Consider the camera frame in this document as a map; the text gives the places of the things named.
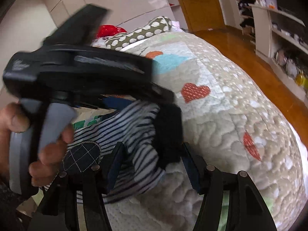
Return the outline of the person's left hand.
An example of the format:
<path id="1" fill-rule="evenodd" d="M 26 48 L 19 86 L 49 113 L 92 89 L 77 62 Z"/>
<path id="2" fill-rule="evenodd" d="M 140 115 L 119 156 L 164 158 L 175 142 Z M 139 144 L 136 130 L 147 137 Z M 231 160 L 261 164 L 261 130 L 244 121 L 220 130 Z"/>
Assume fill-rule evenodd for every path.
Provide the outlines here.
<path id="1" fill-rule="evenodd" d="M 24 132 L 29 127 L 28 118 L 17 103 L 9 103 L 1 110 L 1 178 L 9 180 L 9 143 L 12 132 Z M 71 124 L 64 128 L 55 143 L 47 145 L 39 154 L 37 161 L 29 166 L 31 183 L 35 187 L 50 184 L 58 173 L 61 161 L 66 154 L 67 145 L 72 143 L 74 130 Z"/>

